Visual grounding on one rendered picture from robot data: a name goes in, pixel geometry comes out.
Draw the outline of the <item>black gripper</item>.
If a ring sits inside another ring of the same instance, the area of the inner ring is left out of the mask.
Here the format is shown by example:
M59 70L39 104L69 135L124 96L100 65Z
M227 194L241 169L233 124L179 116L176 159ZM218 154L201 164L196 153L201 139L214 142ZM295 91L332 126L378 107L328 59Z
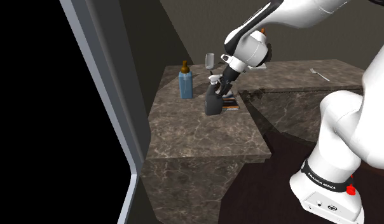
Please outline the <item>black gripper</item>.
M225 70L223 71L222 79L218 81L219 88L216 90L216 94L219 97L228 95L228 92L233 86L231 82L235 81L239 75L240 72L234 70L230 66L226 66Z

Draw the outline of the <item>stack of striped books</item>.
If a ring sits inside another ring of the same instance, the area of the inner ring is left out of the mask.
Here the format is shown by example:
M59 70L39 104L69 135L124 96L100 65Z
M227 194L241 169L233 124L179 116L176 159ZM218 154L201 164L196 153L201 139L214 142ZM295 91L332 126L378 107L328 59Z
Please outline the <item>stack of striped books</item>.
M231 111L231 110L239 110L240 106L237 103L237 100L230 90L227 94L223 96L223 110Z

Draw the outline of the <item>dark grey spray bottle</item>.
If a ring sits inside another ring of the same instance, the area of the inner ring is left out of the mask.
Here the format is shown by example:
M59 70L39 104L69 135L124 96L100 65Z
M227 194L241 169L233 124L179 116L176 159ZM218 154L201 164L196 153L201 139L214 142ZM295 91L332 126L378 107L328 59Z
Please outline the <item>dark grey spray bottle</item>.
M223 110L223 98L216 93L220 86L221 74L211 74L209 76L210 85L205 94L205 114L208 116L219 115Z

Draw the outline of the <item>blue bottle with brown cap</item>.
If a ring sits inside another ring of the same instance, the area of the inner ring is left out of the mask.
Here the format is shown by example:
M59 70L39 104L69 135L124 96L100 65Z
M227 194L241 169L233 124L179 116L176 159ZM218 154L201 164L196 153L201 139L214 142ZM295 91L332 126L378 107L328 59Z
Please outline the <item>blue bottle with brown cap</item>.
M179 72L179 90L181 99L193 98L193 75L186 60L182 62Z

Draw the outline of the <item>silver fork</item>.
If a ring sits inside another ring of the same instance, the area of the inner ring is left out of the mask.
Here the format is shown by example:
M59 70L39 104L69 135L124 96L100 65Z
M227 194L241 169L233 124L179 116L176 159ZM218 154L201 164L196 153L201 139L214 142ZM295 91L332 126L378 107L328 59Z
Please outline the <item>silver fork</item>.
M316 72L316 70L314 70L314 68L310 68L310 72L313 73L313 74L319 75L321 78L323 78L326 81L330 81L330 79L328 79L325 76L321 75L319 72Z

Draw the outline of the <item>grey-framed dark door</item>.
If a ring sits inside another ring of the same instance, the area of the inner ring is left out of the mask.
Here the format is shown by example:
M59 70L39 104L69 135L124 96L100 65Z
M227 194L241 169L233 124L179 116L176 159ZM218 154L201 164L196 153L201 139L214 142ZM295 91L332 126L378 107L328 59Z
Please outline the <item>grey-framed dark door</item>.
M157 224L98 1L0 0L0 224Z

